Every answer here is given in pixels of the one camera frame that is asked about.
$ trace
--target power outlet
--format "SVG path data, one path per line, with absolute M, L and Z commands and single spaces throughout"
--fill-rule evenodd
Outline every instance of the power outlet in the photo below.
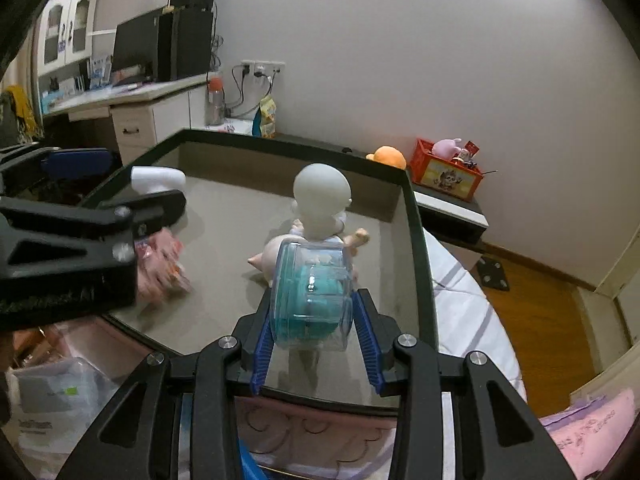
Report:
M 255 59 L 243 59 L 241 64 L 249 65 L 249 74 L 253 75 L 257 70 L 261 70 L 267 76 L 277 73 L 278 78 L 283 75 L 285 64 L 281 61 L 260 61 Z

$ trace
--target metal screw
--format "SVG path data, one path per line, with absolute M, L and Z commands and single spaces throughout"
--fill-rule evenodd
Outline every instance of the metal screw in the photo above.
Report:
M 482 366 L 486 364 L 486 355 L 483 354 L 482 352 L 478 352 L 478 351 L 471 352 L 471 354 L 469 355 L 469 359 L 473 364 L 478 366 Z
M 411 348 L 415 346 L 418 340 L 411 334 L 402 334 L 398 336 L 398 344 L 405 348 Z
M 164 354 L 162 352 L 151 352 L 146 356 L 146 364 L 150 366 L 158 366 L 164 362 Z
M 126 218 L 127 216 L 129 216 L 131 214 L 131 209 L 129 209 L 128 207 L 121 205 L 118 206 L 116 209 L 113 210 L 113 213 L 116 216 L 119 216 L 120 218 Z
M 233 337 L 232 335 L 225 335 L 218 340 L 218 345 L 220 348 L 228 349 L 233 348 L 238 344 L 238 339 Z
M 113 254 L 116 261 L 121 264 L 130 262 L 136 257 L 136 251 L 133 250 L 133 247 L 125 243 L 115 244 L 111 250 L 111 254 Z

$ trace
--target doll's ear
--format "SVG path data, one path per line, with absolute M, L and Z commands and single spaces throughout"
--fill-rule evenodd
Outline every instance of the doll's ear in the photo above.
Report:
M 262 270 L 262 253 L 256 254 L 247 260 L 249 264 L 254 266 L 258 270 Z

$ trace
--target snack package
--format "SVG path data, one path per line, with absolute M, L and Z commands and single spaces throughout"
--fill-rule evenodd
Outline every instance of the snack package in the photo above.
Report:
M 276 135 L 276 103 L 271 95 L 267 95 L 260 101 L 260 107 L 255 113 L 254 137 L 273 139 Z
M 136 242 L 140 301 L 161 303 L 174 292 L 191 290 L 184 267 L 178 263 L 181 251 L 180 240 L 166 228 Z

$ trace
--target wooden floor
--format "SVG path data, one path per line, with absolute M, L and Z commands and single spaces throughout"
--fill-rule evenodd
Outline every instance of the wooden floor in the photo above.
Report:
M 510 292 L 483 287 L 500 316 L 537 416 L 569 406 L 569 394 L 595 377 L 573 285 L 497 258 Z

